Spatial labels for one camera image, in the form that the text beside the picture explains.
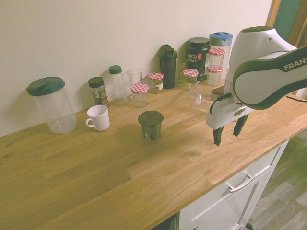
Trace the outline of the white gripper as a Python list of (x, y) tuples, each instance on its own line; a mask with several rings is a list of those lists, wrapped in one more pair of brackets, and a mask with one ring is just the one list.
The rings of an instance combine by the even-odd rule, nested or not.
[(237, 120), (233, 134), (237, 137), (253, 109), (242, 104), (232, 93), (218, 97), (211, 105), (206, 124), (213, 129), (213, 140), (219, 146), (224, 126)]

